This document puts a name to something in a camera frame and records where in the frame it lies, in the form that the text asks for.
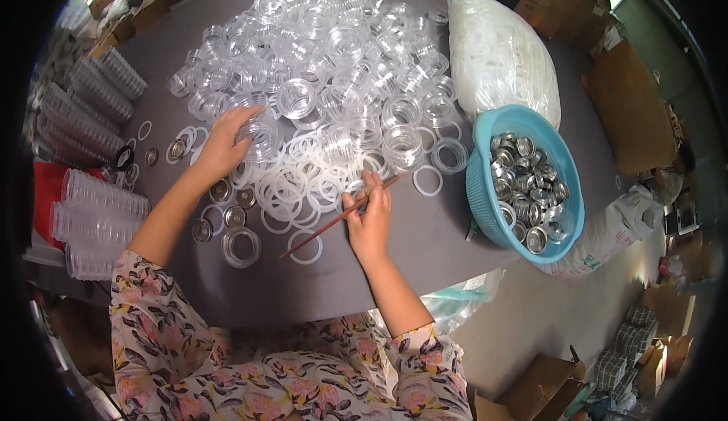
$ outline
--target floral blouse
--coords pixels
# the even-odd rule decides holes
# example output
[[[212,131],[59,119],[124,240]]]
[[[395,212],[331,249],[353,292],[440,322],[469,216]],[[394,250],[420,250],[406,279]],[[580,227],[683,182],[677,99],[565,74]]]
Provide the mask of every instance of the floral blouse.
[[[366,313],[273,334],[210,328],[167,271],[129,251],[111,290],[131,420],[472,419],[462,349],[434,324],[389,340]]]

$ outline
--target person in background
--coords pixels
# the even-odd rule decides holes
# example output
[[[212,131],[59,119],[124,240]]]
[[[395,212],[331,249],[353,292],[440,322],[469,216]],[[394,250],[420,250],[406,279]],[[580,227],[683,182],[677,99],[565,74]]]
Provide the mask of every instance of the person in background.
[[[367,313],[315,321],[244,344],[211,328],[190,306],[169,262],[187,218],[250,147],[235,144],[257,109],[223,114],[202,153],[151,211],[119,258],[111,281],[114,380],[130,419],[472,419],[462,350],[432,316],[387,253],[392,197],[363,172],[366,213],[347,217],[349,239],[369,280],[387,339]],[[354,199],[344,194],[344,206]]]
[[[654,200],[663,207],[670,205],[680,195],[684,175],[695,170],[695,154],[687,142],[678,146],[678,157],[672,165],[654,171],[654,179],[648,185]]]

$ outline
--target woman's left hand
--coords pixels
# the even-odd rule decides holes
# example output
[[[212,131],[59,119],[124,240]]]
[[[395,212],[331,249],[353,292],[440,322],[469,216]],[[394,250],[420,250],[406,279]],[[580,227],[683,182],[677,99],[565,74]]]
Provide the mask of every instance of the woman's left hand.
[[[235,135],[259,110],[260,107],[235,107],[223,113],[213,125],[202,153],[190,170],[196,171],[209,186],[235,170],[251,143],[250,136],[247,136],[235,144]]]

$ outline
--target blue plastic basket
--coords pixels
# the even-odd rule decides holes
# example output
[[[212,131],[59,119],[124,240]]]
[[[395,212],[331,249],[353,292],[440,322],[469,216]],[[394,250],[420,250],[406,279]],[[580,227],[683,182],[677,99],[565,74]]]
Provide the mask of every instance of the blue plastic basket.
[[[569,198],[563,205],[574,215],[576,229],[574,234],[560,244],[549,241],[541,254],[532,254],[515,235],[501,214],[493,177],[490,169],[491,136],[511,131],[518,136],[529,136],[533,143],[546,151],[549,163],[559,172],[559,177],[569,185]],[[472,216],[478,227],[495,244],[505,249],[515,249],[528,261],[538,264],[553,263],[563,257],[579,237],[584,227],[584,200],[579,174],[569,148],[561,135],[541,115],[522,105],[507,105],[490,110],[478,117],[473,128],[472,138],[475,150],[468,160],[465,188]]]

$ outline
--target chopstick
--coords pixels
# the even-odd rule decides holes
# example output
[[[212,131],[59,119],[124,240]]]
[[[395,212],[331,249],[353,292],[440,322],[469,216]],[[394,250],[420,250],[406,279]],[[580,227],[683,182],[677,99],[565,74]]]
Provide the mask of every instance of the chopstick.
[[[384,184],[383,184],[383,185],[381,186],[381,187],[382,187],[382,189],[387,189],[387,188],[388,188],[389,186],[391,186],[391,185],[395,184],[395,183],[396,183],[396,182],[397,182],[397,181],[398,181],[398,180],[399,180],[399,179],[400,179],[401,177],[402,177],[402,175],[398,174],[397,176],[395,176],[395,177],[393,177],[393,178],[390,178],[390,179],[388,179],[388,180],[387,180],[387,182],[385,182],[385,183],[384,183]],[[346,208],[346,209],[344,209],[344,212],[342,212],[342,213],[341,213],[340,215],[336,216],[336,218],[335,218],[334,220],[332,220],[332,221],[331,221],[331,222],[329,222],[328,224],[326,224],[326,225],[324,225],[323,227],[321,227],[320,229],[318,229],[318,230],[316,231],[316,233],[314,233],[313,235],[310,235],[310,236],[309,236],[308,238],[304,239],[304,240],[303,240],[303,241],[302,241],[302,242],[301,242],[300,244],[298,244],[298,245],[297,245],[296,247],[294,247],[294,248],[293,248],[293,249],[291,249],[290,251],[286,252],[285,254],[281,255],[281,256],[280,256],[279,258],[280,258],[281,260],[283,260],[283,259],[285,259],[286,257],[288,257],[289,255],[291,255],[292,253],[294,253],[295,251],[299,250],[299,249],[300,249],[301,247],[303,247],[303,246],[305,246],[306,244],[310,243],[310,242],[311,242],[311,241],[313,241],[313,240],[314,240],[314,239],[315,239],[315,238],[316,238],[316,237],[317,237],[318,235],[320,235],[320,234],[324,233],[324,232],[325,232],[326,230],[328,230],[329,228],[333,227],[333,226],[334,226],[335,224],[337,224],[337,223],[341,222],[341,220],[342,220],[342,219],[343,219],[344,217],[346,217],[346,216],[347,216],[347,215],[348,215],[349,213],[351,213],[351,212],[352,212],[352,211],[354,211],[355,209],[359,209],[359,207],[361,207],[361,206],[362,206],[362,205],[363,205],[364,203],[366,203],[366,202],[367,202],[367,200],[369,200],[369,197],[364,197],[364,198],[360,198],[359,200],[356,200],[356,202],[355,202],[355,203],[354,203],[353,205],[351,205],[351,206],[350,206],[349,208]]]

